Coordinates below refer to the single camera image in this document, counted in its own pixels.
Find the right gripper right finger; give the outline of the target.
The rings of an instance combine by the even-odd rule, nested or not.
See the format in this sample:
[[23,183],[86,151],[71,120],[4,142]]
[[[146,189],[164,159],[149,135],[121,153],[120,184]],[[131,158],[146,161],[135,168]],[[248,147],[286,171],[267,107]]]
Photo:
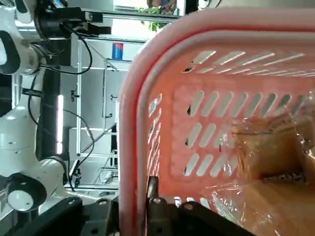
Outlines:
[[158,193],[158,177],[149,177],[146,202],[148,236],[247,236],[249,232],[197,202],[170,204]]

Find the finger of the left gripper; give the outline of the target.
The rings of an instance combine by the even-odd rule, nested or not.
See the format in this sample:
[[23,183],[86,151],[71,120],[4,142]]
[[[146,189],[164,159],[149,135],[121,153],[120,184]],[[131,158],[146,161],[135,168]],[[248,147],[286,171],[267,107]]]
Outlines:
[[83,29],[84,35],[102,35],[111,34],[111,27],[109,26],[96,26],[91,23],[86,23]]

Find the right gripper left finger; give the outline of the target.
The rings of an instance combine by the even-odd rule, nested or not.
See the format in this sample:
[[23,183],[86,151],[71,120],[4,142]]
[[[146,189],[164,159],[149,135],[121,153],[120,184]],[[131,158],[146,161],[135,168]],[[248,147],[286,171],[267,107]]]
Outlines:
[[113,236],[119,232],[117,199],[84,205],[70,197],[40,214],[33,236]]

